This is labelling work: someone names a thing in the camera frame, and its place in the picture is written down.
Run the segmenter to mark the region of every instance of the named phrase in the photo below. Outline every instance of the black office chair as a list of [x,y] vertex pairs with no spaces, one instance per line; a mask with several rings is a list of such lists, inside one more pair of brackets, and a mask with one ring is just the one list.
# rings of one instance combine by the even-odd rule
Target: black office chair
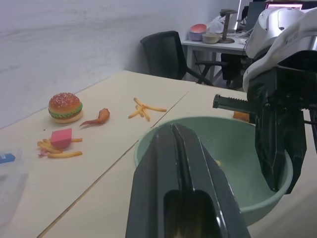
[[141,40],[148,61],[150,74],[159,77],[182,80],[186,73],[198,79],[199,84],[213,86],[206,79],[211,66],[226,66],[225,62],[198,61],[196,65],[204,65],[202,74],[196,73],[187,66],[178,32],[166,31],[147,36]]

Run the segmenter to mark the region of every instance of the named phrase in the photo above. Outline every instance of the table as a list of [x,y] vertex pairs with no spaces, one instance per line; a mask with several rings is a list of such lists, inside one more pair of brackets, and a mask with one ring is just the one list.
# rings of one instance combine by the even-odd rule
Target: table
[[[246,99],[243,92],[196,84],[159,123],[190,116],[231,118],[233,112],[212,108],[215,94]],[[44,238],[123,238],[135,171],[133,153],[134,148],[131,148],[91,191],[47,232]]]
[[[70,209],[165,113],[150,111],[145,118],[128,119],[135,111],[134,97],[149,105],[170,110],[195,83],[123,71],[77,94],[84,116],[79,121],[56,124],[47,109],[0,130],[1,148],[21,148],[29,178],[5,238],[34,238]],[[105,125],[79,128],[79,124],[98,117],[108,108]],[[49,138],[52,131],[73,129],[74,138],[83,142],[71,145],[83,151],[75,158],[38,158],[37,141]]]
[[[187,65],[190,68],[193,68],[193,51],[207,51],[212,52],[211,60],[216,60],[217,53],[232,54],[232,55],[242,55],[244,52],[244,45],[240,44],[240,39],[238,37],[230,37],[234,39],[232,44],[206,44],[203,42],[195,41],[183,41],[182,45],[187,47]],[[213,80],[214,76],[214,66],[210,68],[210,80]]]
[[[233,112],[212,108],[211,102],[215,94],[246,99],[246,94],[242,92],[196,84],[160,120],[160,123],[190,116],[231,118]],[[201,102],[199,107],[197,107],[197,101]],[[305,118],[309,118],[307,111],[305,111]],[[249,227],[253,238],[315,237],[317,228],[314,226],[314,221],[317,218],[317,206],[310,207],[310,205],[316,203],[317,196],[317,173],[315,172],[317,155],[312,131],[308,125],[306,125],[306,135],[307,153],[298,184],[295,186],[293,193],[283,197],[273,211],[261,221]],[[133,152],[134,148],[131,148],[44,237],[123,238],[135,170]],[[300,219],[298,219],[297,213],[301,214]],[[311,226],[310,233],[302,229],[308,226],[306,224]]]

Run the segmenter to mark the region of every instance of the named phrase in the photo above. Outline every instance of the orange object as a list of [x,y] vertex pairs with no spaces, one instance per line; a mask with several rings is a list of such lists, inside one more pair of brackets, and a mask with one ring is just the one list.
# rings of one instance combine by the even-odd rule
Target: orange object
[[49,151],[51,153],[55,153],[55,154],[59,154],[59,153],[62,153],[61,150],[57,150],[55,149],[54,147],[51,147],[49,146],[48,144],[44,143],[44,142],[41,142],[41,141],[38,141],[38,146],[43,149],[43,150],[46,150],[46,151]]
[[83,138],[73,138],[71,139],[71,142],[82,142]]
[[233,118],[240,119],[240,120],[243,120],[243,121],[246,121],[246,122],[250,121],[250,115],[247,114],[247,113],[234,112],[233,113]]
[[142,103],[137,98],[134,98],[133,100],[137,103],[137,105],[135,106],[136,110],[130,116],[128,116],[129,119],[135,117],[138,114],[140,114],[141,117],[145,116],[146,119],[148,121],[150,121],[151,118],[150,118],[149,114],[147,113],[146,109],[153,110],[153,111],[158,111],[158,112],[167,112],[167,109],[165,109],[165,108],[158,108],[158,107],[153,107],[153,106],[146,105],[146,104]]
[[61,154],[50,154],[48,153],[48,158],[51,159],[64,159],[64,158],[71,158],[71,157],[75,157],[75,156],[80,156],[82,155],[83,152],[81,151],[76,151],[76,152],[69,152],[69,153],[61,153]]
[[110,112],[108,109],[104,108],[99,112],[99,116],[95,120],[87,120],[80,124],[82,125],[91,125],[91,124],[104,124],[110,117]]

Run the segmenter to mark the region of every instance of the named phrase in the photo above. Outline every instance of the pink eraser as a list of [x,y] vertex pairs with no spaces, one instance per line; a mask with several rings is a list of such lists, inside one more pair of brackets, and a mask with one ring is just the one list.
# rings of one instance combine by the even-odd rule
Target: pink eraser
[[51,144],[58,149],[65,149],[71,143],[72,129],[57,130],[52,132]]

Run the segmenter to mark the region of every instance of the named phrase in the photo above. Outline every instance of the beige bowl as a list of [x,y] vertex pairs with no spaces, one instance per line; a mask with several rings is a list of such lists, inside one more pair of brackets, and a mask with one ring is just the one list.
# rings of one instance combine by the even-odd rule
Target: beige bowl
[[220,39],[220,35],[218,34],[212,34],[212,33],[206,33],[203,34],[203,42],[206,44],[216,44]]

